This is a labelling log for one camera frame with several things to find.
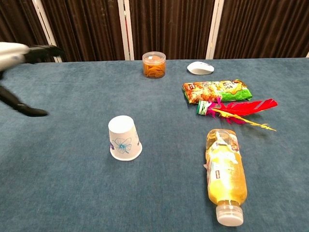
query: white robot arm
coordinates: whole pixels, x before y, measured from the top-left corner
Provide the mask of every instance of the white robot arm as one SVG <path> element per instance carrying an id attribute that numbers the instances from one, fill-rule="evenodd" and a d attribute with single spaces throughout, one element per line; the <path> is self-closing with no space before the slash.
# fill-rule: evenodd
<path id="1" fill-rule="evenodd" d="M 0 42 L 0 80 L 5 70 L 22 63 L 34 64 L 38 59 L 58 57 L 64 54 L 60 48 L 52 45 L 28 47 L 20 43 Z M 13 93 L 0 85 L 0 101 L 26 116 L 46 116 L 45 110 L 31 108 L 22 103 Z"/>

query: white paper cup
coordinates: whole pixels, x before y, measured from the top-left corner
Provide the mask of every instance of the white paper cup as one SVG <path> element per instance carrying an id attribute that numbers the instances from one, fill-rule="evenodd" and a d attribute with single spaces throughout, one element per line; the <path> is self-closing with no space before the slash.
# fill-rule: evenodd
<path id="1" fill-rule="evenodd" d="M 110 152 L 121 161 L 130 161 L 140 155 L 142 146 L 131 117 L 114 117 L 108 124 L 110 133 Z"/>

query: computer mouse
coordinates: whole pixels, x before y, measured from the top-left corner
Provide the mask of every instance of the computer mouse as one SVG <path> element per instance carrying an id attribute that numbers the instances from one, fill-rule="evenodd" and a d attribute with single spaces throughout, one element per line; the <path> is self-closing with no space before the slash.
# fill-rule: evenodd
<path id="1" fill-rule="evenodd" d="M 195 61 L 188 65 L 188 71 L 195 75 L 211 74 L 214 67 L 201 61 Z"/>

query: brown curtain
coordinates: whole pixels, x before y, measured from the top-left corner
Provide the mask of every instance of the brown curtain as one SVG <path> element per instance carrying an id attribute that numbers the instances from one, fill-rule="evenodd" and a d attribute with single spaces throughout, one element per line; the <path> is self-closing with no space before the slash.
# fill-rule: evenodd
<path id="1" fill-rule="evenodd" d="M 134 58 L 205 59 L 214 0 L 130 0 Z"/>
<path id="2" fill-rule="evenodd" d="M 117 0 L 42 0 L 64 61 L 125 59 Z"/>
<path id="3" fill-rule="evenodd" d="M 0 0 L 0 41 L 27 46 L 48 44 L 31 0 Z"/>
<path id="4" fill-rule="evenodd" d="M 309 0 L 225 0 L 214 59 L 294 58 L 309 51 Z"/>

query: green snack bag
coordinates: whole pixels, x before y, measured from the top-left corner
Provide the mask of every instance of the green snack bag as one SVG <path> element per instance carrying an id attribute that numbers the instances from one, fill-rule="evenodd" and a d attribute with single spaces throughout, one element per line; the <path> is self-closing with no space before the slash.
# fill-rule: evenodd
<path id="1" fill-rule="evenodd" d="M 247 86 L 238 79 L 184 83 L 183 90 L 189 103 L 192 104 L 198 104 L 199 101 L 232 102 L 252 98 Z"/>

